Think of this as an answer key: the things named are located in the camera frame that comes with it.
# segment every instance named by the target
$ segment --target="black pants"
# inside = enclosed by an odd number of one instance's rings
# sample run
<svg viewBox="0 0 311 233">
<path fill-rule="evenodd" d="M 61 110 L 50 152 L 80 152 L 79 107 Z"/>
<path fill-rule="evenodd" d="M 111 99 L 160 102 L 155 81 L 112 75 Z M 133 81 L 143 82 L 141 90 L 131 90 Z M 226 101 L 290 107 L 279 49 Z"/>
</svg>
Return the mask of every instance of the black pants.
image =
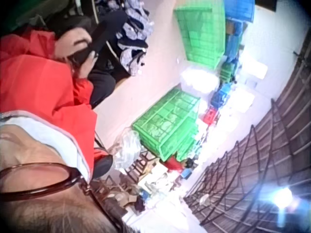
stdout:
<svg viewBox="0 0 311 233">
<path fill-rule="evenodd" d="M 93 84 L 93 92 L 90 99 L 92 108 L 112 94 L 116 87 L 116 80 L 106 71 L 92 69 L 88 80 Z"/>
<path fill-rule="evenodd" d="M 56 17 L 50 20 L 47 25 L 50 30 L 55 32 L 56 38 L 75 27 L 84 28 L 88 33 L 91 33 L 96 27 L 96 24 L 86 16 L 71 16 L 67 19 Z M 110 96 L 116 86 L 116 80 L 110 74 L 112 71 L 106 70 L 108 60 L 106 54 L 104 51 L 99 53 L 98 60 L 87 77 L 93 84 L 93 92 L 90 99 L 92 108 L 95 108 L 100 102 Z"/>
</svg>

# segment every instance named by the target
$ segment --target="bright light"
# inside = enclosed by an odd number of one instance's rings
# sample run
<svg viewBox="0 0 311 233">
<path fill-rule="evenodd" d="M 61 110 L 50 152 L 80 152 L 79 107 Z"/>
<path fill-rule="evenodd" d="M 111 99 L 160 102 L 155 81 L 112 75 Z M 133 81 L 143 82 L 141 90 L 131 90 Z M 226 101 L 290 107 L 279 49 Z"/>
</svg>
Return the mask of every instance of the bright light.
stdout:
<svg viewBox="0 0 311 233">
<path fill-rule="evenodd" d="M 255 96 L 242 88 L 237 88 L 232 92 L 227 105 L 232 109 L 235 109 L 241 113 L 246 113 L 249 107 L 252 105 Z"/>
<path fill-rule="evenodd" d="M 207 94 L 215 90 L 219 85 L 219 78 L 211 73 L 199 69 L 187 69 L 181 74 L 187 86 Z"/>
<path fill-rule="evenodd" d="M 248 52 L 244 51 L 240 56 L 240 61 L 243 64 L 242 69 L 249 74 L 256 76 L 259 79 L 264 79 L 268 66 L 256 61 Z"/>
<path fill-rule="evenodd" d="M 219 121 L 217 123 L 217 127 L 225 132 L 232 132 L 235 130 L 235 128 L 238 126 L 239 120 L 230 115 L 222 115 L 219 118 Z"/>
<path fill-rule="evenodd" d="M 293 196 L 289 188 L 283 188 L 276 191 L 273 197 L 274 204 L 280 209 L 284 209 L 289 206 L 292 200 Z"/>
<path fill-rule="evenodd" d="M 207 102 L 204 100 L 201 100 L 200 105 L 199 105 L 199 114 L 204 113 L 207 108 L 208 108 Z"/>
</svg>

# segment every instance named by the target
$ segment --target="man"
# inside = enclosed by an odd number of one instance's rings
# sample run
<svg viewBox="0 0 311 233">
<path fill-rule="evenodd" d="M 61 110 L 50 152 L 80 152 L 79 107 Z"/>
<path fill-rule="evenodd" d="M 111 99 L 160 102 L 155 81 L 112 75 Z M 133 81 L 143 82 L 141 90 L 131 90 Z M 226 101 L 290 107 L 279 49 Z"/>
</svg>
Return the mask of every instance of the man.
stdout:
<svg viewBox="0 0 311 233">
<path fill-rule="evenodd" d="M 187 158 L 179 162 L 176 160 L 176 155 L 177 152 L 167 161 L 162 162 L 162 164 L 169 169 L 169 172 L 178 171 L 181 173 L 185 168 L 191 168 L 193 166 L 193 160 L 191 158 Z"/>
<path fill-rule="evenodd" d="M 91 40 L 82 28 L 57 41 L 39 31 L 1 39 L 1 213 L 17 232 L 120 232 L 87 185 L 62 182 L 88 183 L 93 174 L 96 114 L 87 77 L 97 55 L 91 52 L 77 70 L 66 62 Z"/>
</svg>

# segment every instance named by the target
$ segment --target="blue object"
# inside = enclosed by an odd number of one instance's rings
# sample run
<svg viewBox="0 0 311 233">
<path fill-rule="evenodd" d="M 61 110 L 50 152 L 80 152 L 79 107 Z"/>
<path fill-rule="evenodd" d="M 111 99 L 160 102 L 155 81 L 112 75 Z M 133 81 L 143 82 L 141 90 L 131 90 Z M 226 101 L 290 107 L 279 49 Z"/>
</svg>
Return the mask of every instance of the blue object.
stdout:
<svg viewBox="0 0 311 233">
<path fill-rule="evenodd" d="M 210 101 L 210 104 L 215 108 L 215 109 L 220 109 L 223 107 L 229 99 L 229 95 L 221 90 L 217 91 L 214 93 L 212 96 L 212 99 Z"/>
<path fill-rule="evenodd" d="M 254 21 L 255 0 L 224 0 L 225 16 L 241 21 Z"/>
<path fill-rule="evenodd" d="M 232 83 L 225 83 L 223 84 L 222 88 L 220 89 L 220 91 L 226 93 L 227 95 L 229 95 L 229 92 L 231 90 L 231 84 Z"/>
<path fill-rule="evenodd" d="M 225 35 L 225 55 L 227 56 L 227 62 L 231 62 L 236 58 L 239 51 L 242 41 L 243 23 L 228 19 L 227 21 L 234 24 L 234 34 Z"/>
<path fill-rule="evenodd" d="M 186 168 L 182 171 L 182 173 L 180 174 L 180 176 L 183 179 L 187 179 L 189 177 L 189 175 L 192 174 L 192 170 L 190 168 Z"/>
</svg>

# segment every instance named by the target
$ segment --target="red object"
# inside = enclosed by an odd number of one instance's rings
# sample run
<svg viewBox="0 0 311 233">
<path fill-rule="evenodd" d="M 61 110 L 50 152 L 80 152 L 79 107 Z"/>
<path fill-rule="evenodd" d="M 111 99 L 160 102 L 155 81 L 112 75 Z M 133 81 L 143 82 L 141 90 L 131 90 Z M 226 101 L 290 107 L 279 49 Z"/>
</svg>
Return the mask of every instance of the red object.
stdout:
<svg viewBox="0 0 311 233">
<path fill-rule="evenodd" d="M 203 122 L 205 122 L 207 125 L 212 125 L 214 123 L 214 120 L 217 116 L 217 112 L 218 110 L 213 108 L 213 107 L 209 107 L 208 111 L 206 112 L 204 118 L 203 118 Z"/>
<path fill-rule="evenodd" d="M 52 60 L 54 34 L 32 31 L 1 39 L 0 111 L 28 116 L 73 140 L 92 177 L 96 114 L 89 105 L 93 85 L 74 79 L 70 67 Z"/>
<path fill-rule="evenodd" d="M 169 170 L 178 171 L 179 173 L 184 169 L 181 163 L 176 160 L 175 156 L 171 156 L 167 161 L 163 162 L 163 165 Z"/>
</svg>

